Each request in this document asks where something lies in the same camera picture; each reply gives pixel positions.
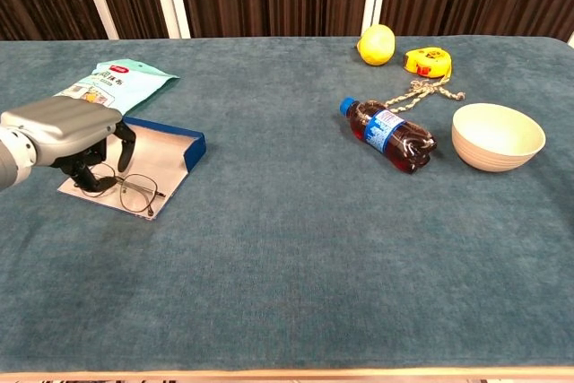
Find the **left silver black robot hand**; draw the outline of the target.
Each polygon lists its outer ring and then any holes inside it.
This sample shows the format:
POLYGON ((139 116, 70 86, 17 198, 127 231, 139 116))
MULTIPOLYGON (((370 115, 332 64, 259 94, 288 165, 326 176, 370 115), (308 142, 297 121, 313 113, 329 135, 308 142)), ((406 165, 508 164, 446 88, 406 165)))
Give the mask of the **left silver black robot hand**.
POLYGON ((53 96, 1 114, 1 188, 23 182, 34 166, 62 170, 83 191, 102 193, 117 184, 97 179, 91 167, 106 160, 107 138, 122 143, 117 170, 131 161, 136 135, 120 111, 68 96, 53 96))

